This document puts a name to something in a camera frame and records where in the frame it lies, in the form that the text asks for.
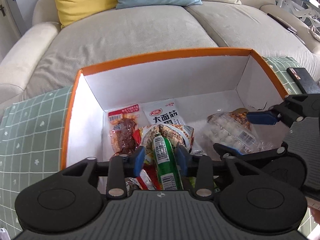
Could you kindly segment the clear bag white balls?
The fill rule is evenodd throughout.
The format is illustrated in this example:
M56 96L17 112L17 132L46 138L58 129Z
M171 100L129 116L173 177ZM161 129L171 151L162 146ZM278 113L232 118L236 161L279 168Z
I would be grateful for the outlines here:
M237 123L228 113L208 116L203 130L204 135L214 144L220 143L239 150L243 154L262 151L263 142L251 124L247 130Z

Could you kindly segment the green sausage stick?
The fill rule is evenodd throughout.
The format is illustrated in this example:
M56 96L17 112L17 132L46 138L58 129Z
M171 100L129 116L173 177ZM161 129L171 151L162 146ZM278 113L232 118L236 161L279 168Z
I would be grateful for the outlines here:
M152 141L152 149L161 189L165 191L183 190L171 142L157 134Z

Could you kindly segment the fries snack bag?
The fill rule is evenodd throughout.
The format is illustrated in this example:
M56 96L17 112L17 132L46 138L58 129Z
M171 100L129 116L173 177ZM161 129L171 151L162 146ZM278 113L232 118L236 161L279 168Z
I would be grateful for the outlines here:
M184 145L191 152L194 142L194 128L188 125L159 124L140 127L133 133L133 138L138 146L145 147L145 160L147 165L153 164L152 142L156 135L167 138L172 148Z

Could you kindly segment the clear bag of nuts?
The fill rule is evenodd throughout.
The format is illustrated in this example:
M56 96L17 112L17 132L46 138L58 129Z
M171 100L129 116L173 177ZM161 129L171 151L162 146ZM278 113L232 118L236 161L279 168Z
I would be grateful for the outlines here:
M232 112L229 112L228 114L242 127L244 127L247 130L251 130L251 123L249 122L247 118L248 110L245 108L238 108Z

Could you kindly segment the black notebook on table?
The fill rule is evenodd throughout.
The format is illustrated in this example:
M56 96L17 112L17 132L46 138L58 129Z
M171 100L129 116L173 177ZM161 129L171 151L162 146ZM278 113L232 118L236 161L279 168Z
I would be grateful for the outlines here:
M319 85L305 68L287 68L286 71L303 94L320 93Z

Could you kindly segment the red meat snack packet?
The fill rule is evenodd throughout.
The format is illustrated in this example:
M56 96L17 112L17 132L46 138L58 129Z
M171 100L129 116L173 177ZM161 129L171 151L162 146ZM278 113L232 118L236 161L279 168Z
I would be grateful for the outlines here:
M109 135L115 155L131 155L136 150L133 134L138 125L139 110L139 104L135 104L108 112Z

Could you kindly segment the orange cardboard box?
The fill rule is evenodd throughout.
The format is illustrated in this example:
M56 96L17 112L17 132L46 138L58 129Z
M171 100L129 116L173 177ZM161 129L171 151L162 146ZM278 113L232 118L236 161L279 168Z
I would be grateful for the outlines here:
M253 49L196 48L107 61L78 70L62 136L62 168L94 156L107 159L106 113L174 98L193 127L217 111L258 111L289 95L270 65Z

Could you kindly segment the white gluten snack packet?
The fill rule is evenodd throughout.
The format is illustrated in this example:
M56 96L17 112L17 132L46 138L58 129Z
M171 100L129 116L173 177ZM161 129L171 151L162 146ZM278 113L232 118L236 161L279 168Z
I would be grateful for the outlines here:
M143 112L151 125L185 125L174 99L146 103Z

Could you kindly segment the dark book on sofa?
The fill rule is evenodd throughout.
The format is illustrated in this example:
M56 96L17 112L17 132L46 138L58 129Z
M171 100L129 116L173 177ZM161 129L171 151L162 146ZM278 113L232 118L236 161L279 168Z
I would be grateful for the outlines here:
M284 27L286 30L290 31L291 33L297 34L297 30L292 27L291 25L289 25L287 22L285 22L284 20L282 20L279 17L273 16L270 13L267 13L267 15L272 18L273 20L275 20L276 22L278 22L282 27Z

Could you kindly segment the green checked tablecloth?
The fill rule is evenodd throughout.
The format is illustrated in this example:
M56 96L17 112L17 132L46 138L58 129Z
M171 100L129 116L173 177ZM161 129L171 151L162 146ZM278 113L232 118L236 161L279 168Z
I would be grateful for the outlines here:
M319 207L319 192L305 192L237 157L221 159L203 133L208 116L238 108L212 113L198 127L183 119L194 128L189 153L212 160L213 198L193 195L195 177L180 175L183 190L162 190L154 158L137 178L125 179L126 198L108 198L108 162L116 155L107 114L124 107L106 113L110 157L86 157L62 168L71 93L61 89L16 103L3 116L1 219L22 227L18 239L303 239L298 227L308 206ZM279 148L289 131L282 122L252 125L262 151Z

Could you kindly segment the beige fabric sofa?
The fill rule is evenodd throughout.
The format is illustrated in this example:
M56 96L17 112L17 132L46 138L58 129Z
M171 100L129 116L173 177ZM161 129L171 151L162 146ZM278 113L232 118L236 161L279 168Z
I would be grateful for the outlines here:
M240 1L115 7L63 28L55 0L38 0L33 26L1 62L1 110L72 85L83 67L186 48L251 48L266 57L290 56L319 80L319 46L313 45L306 24L278 7L276 0Z

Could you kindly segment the white door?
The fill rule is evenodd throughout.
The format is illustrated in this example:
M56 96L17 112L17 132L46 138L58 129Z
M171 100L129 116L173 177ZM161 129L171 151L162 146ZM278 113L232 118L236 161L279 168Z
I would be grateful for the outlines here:
M21 37L21 33L9 7L9 0L1 0L1 43L13 46Z

